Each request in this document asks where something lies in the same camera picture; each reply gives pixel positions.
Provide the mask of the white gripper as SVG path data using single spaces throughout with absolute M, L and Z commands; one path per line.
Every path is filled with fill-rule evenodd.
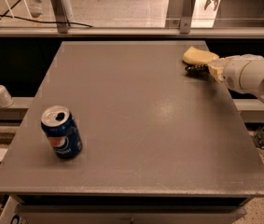
M 215 59 L 207 66 L 210 74 L 218 83 L 223 82 L 229 90 L 244 93 L 240 82 L 244 68 L 252 61 L 262 60 L 262 56 L 253 54 L 233 55 Z

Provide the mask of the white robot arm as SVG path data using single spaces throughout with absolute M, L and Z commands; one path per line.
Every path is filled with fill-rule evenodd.
M 244 54 L 212 60 L 208 69 L 213 78 L 231 91 L 252 94 L 264 104 L 264 58 Z

